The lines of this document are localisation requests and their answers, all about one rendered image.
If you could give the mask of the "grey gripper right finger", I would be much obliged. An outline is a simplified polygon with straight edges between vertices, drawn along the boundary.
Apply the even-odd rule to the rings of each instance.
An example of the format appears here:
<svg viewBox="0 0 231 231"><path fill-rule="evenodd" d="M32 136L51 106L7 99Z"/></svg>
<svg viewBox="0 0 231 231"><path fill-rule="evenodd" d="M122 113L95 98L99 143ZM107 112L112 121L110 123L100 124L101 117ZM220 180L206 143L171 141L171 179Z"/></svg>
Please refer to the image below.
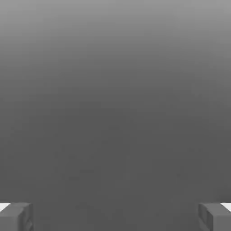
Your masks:
<svg viewBox="0 0 231 231"><path fill-rule="evenodd" d="M199 203L201 231L231 231L231 203Z"/></svg>

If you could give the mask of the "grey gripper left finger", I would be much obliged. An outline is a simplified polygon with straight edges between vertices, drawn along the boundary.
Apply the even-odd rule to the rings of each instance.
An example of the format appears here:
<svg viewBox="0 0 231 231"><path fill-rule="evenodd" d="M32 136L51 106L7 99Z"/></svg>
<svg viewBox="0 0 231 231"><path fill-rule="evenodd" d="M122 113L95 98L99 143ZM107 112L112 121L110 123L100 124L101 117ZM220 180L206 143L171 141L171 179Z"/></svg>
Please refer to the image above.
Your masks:
<svg viewBox="0 0 231 231"><path fill-rule="evenodd" d="M0 231L34 231L33 204L0 203Z"/></svg>

